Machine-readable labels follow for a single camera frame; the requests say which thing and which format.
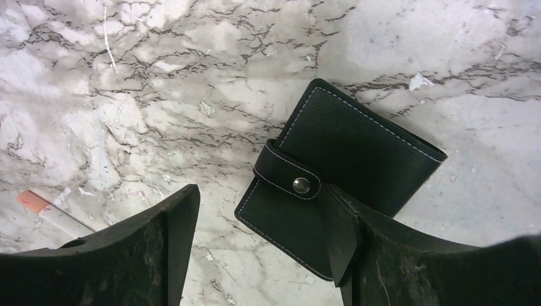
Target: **cigarette butt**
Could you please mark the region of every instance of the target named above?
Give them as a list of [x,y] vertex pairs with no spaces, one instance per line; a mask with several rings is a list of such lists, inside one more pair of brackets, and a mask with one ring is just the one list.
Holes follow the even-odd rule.
[[23,191],[18,195],[17,201],[73,238],[80,238],[94,233],[92,229],[54,205],[51,205],[30,190]]
[[23,191],[18,195],[17,201],[35,214],[39,214],[47,205],[49,205],[49,202],[35,195],[30,190]]

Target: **white stitching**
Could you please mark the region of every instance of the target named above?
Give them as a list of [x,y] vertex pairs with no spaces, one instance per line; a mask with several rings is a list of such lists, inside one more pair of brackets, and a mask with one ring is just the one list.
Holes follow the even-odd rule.
[[297,119],[300,117],[300,113],[302,113],[302,111],[304,110],[304,107],[308,104],[308,100],[310,100],[310,98],[312,98],[312,95],[314,94],[314,91],[316,91],[316,89],[318,89],[319,87],[314,87],[314,89],[312,89],[312,91],[310,92],[310,94],[308,95],[308,98],[306,98],[306,100],[304,100],[304,104],[302,105],[302,107],[300,108],[299,110],[299,113],[297,114],[297,116],[295,117],[295,120],[293,120],[293,123],[291,123],[291,126],[289,127],[288,131],[286,132],[286,136],[284,136],[284,139],[282,139],[282,142],[278,145],[278,148],[280,149],[280,147],[282,146],[282,144],[284,144],[284,141],[286,140],[287,136],[289,135],[289,132],[291,131],[291,128],[293,128],[293,126],[295,125],[295,123],[297,122]]
[[299,199],[303,199],[303,200],[312,200],[313,198],[315,198],[315,197],[318,195],[318,193],[316,193],[316,194],[314,194],[314,196],[311,197],[311,198],[303,198],[303,197],[301,197],[301,196],[299,196],[299,195],[297,195],[297,194],[294,194],[294,193],[292,193],[292,192],[290,192],[290,191],[287,191],[287,189],[283,189],[282,187],[280,187],[280,186],[276,185],[275,183],[271,182],[269,179],[267,179],[266,177],[264,177],[263,175],[261,175],[261,173],[259,173],[259,171],[257,171],[256,168],[253,168],[253,170],[254,170],[255,173],[257,173],[257,175],[259,175],[262,179],[266,180],[267,183],[270,183],[270,184],[272,184],[272,185],[274,185],[274,186],[276,186],[276,187],[278,187],[278,188],[284,190],[284,191],[287,192],[288,194],[291,194],[291,195],[293,195],[293,196],[298,197]]
[[274,245],[278,246],[282,251],[286,252],[289,256],[295,258],[297,261],[301,262],[302,264],[304,264],[306,266],[306,268],[308,268],[308,270],[310,270],[312,273],[314,273],[315,275],[321,277],[322,279],[325,279],[327,281],[332,281],[332,277],[327,277],[327,276],[324,276],[323,274],[321,274],[320,272],[317,272],[314,268],[312,268],[312,266],[310,266],[309,264],[305,263],[302,259],[300,259],[298,256],[296,256],[295,254],[291,253],[291,251],[289,251],[288,249],[286,249],[283,245],[279,244],[278,242],[276,242],[274,239],[272,239],[271,237],[267,236],[267,234],[265,234],[264,232],[260,231],[257,227],[253,226],[250,222],[248,222],[245,218],[243,218],[241,216],[241,212],[242,210],[244,209],[244,206],[246,206],[246,203],[248,202],[248,200],[250,199],[250,197],[252,196],[253,192],[255,191],[255,189],[257,188],[257,185],[259,184],[259,180],[255,183],[254,185],[254,188],[252,188],[252,191],[250,192],[250,194],[248,195],[248,197],[246,198],[246,201],[244,201],[244,203],[242,204],[242,207],[241,209],[239,209],[239,213],[237,214],[237,216],[243,220],[246,224],[250,225],[252,227],[252,229],[254,231],[256,231],[259,235],[265,237],[267,240],[270,240],[272,242],[274,242]]
[[[381,123],[375,121],[372,117],[366,115],[365,113],[361,112],[360,110],[356,109],[353,105],[347,103],[346,101],[344,101],[344,99],[340,98],[339,96],[333,94],[332,92],[328,91],[327,89],[323,89],[321,87],[315,87],[314,90],[312,91],[312,93],[314,93],[314,91],[316,89],[321,89],[322,91],[334,96],[335,98],[337,98],[338,100],[342,101],[345,105],[351,107],[352,109],[358,111],[361,115],[365,116],[366,118],[370,119],[372,122],[374,122],[375,124],[379,125],[382,129],[386,130],[387,132],[389,132],[390,134],[392,134],[393,136],[395,136],[396,138],[402,140],[403,142],[407,143],[409,146],[411,146],[412,148],[414,148],[415,150],[419,151],[421,154],[425,155],[426,157],[428,157],[429,159],[432,159],[433,161],[437,162],[437,163],[442,163],[443,161],[439,161],[435,158],[433,158],[432,156],[426,154],[424,151],[422,151],[421,149],[417,148],[416,146],[412,145],[411,143],[407,142],[406,140],[402,139],[400,136],[396,135],[395,133],[393,133],[391,130],[387,129],[385,126],[383,126]],[[284,140],[280,143],[280,145],[278,146],[278,148],[280,148],[280,146],[282,146],[282,144],[284,143],[284,141],[286,140],[286,137],[287,135],[289,134],[289,132],[291,131],[291,129],[293,128],[293,126],[295,125],[295,123],[297,122],[297,119],[300,117],[300,113],[302,112],[302,110],[304,109],[304,106],[306,104],[308,104],[308,99],[310,99],[310,97],[312,96],[312,93],[310,93],[310,96],[308,96],[307,100],[304,102],[304,105],[302,106],[302,108],[300,109],[299,111],[299,114],[297,115],[297,118],[295,118],[295,120],[293,121],[293,124],[290,126],[289,130],[287,131],[286,133],[286,136],[284,137]]]
[[[306,105],[308,104],[308,101],[310,100],[310,98],[312,97],[312,94],[314,93],[314,91],[316,91],[316,89],[321,89],[331,95],[333,95],[334,97],[338,98],[340,101],[342,101],[343,103],[345,103],[346,105],[352,107],[354,110],[358,111],[359,113],[361,113],[363,116],[367,117],[368,119],[372,120],[374,123],[376,123],[377,125],[379,125],[381,128],[383,128],[384,130],[388,131],[389,133],[391,133],[392,135],[394,135],[396,138],[402,140],[403,142],[407,143],[408,145],[410,145],[411,147],[413,147],[414,149],[416,149],[417,151],[419,151],[420,153],[422,153],[423,155],[427,156],[428,158],[432,159],[433,161],[436,161],[437,163],[442,163],[441,161],[433,158],[432,156],[426,154],[425,152],[421,151],[419,148],[417,148],[416,146],[410,144],[409,142],[407,142],[406,140],[402,139],[400,136],[396,135],[395,133],[389,131],[385,126],[382,126],[379,122],[375,121],[374,119],[370,118],[368,115],[366,115],[365,113],[361,112],[360,110],[356,109],[353,105],[350,105],[349,103],[347,103],[346,101],[344,101],[342,98],[340,98],[339,96],[333,94],[332,92],[326,90],[326,89],[322,89],[321,87],[314,87],[314,89],[310,92],[310,94],[308,95],[308,97],[306,98],[306,100],[304,100],[303,102],[303,106],[300,108],[299,110],[299,113],[297,114],[295,120],[293,120],[293,123],[291,124],[291,126],[289,127],[289,130],[286,132],[286,135],[284,136],[284,139],[282,140],[282,142],[278,145],[278,148],[280,149],[280,147],[282,146],[282,144],[284,143],[284,141],[286,140],[287,136],[289,135],[291,129],[293,128],[293,126],[295,125],[295,123],[297,122],[297,119],[300,117],[300,113],[302,113],[302,111],[304,110],[304,107],[306,107]],[[246,206],[246,203],[248,202],[248,200],[250,200],[250,197],[252,196],[253,192],[255,191],[255,189],[257,188],[257,185],[259,184],[259,180],[255,183],[252,191],[250,192],[250,194],[248,195],[248,197],[246,198],[246,201],[244,201],[244,203],[242,204],[241,208],[239,209],[239,213],[237,214],[238,217],[243,220],[246,224],[250,225],[256,232],[259,233],[259,235],[265,237],[267,240],[270,240],[272,242],[274,242],[275,245],[277,245],[280,249],[282,249],[282,251],[286,252],[287,254],[289,254],[291,257],[295,258],[297,261],[303,263],[306,268],[308,268],[308,270],[312,271],[312,273],[316,274],[317,276],[323,278],[323,279],[326,279],[328,281],[331,281],[332,280],[332,277],[326,277],[324,275],[322,275],[320,272],[317,272],[312,266],[310,266],[309,264],[305,263],[302,259],[300,259],[298,256],[296,256],[295,254],[293,254],[291,251],[289,251],[288,249],[286,249],[285,247],[283,247],[281,244],[279,244],[278,242],[276,242],[274,239],[272,239],[271,237],[267,236],[265,233],[263,233],[262,231],[260,231],[258,228],[256,228],[255,226],[253,226],[250,222],[248,222],[247,220],[245,220],[245,218],[243,218],[241,216],[241,212],[242,210],[244,209],[244,207]]]
[[274,156],[280,158],[281,160],[285,161],[286,163],[288,163],[288,164],[290,164],[290,165],[292,165],[292,166],[295,166],[295,167],[301,169],[302,171],[305,171],[305,172],[308,172],[308,173],[312,174],[312,175],[318,180],[318,182],[319,182],[319,184],[320,184],[320,187],[321,187],[321,180],[320,180],[320,178],[319,178],[317,175],[315,175],[314,173],[311,173],[310,171],[308,171],[308,170],[306,170],[306,169],[300,167],[299,165],[293,164],[292,162],[288,161],[287,159],[285,159],[285,158],[279,156],[278,154],[274,153],[274,152],[271,150],[271,148],[269,148],[269,146],[268,146],[266,143],[265,143],[265,147],[267,147],[267,149],[269,150],[270,153],[274,154]]

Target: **marble floor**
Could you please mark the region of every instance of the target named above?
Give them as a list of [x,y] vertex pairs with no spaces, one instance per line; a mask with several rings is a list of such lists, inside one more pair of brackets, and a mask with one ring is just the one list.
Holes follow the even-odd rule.
[[339,305],[233,216],[314,77],[449,155],[397,220],[540,233],[539,1],[4,0],[0,42],[0,252],[71,239],[25,189],[100,230],[196,183],[183,305]]

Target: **wallet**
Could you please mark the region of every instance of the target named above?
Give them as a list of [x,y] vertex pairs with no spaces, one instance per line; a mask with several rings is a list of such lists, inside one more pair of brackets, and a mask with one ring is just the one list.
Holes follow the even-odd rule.
[[332,273],[317,196],[334,184],[393,217],[446,159],[324,80],[310,82],[235,209],[248,228],[322,279]]

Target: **snap button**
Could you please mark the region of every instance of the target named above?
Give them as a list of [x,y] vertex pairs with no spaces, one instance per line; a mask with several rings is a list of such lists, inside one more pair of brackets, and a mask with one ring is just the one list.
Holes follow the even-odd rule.
[[304,177],[298,177],[293,181],[293,190],[299,194],[305,194],[310,191],[310,182]]

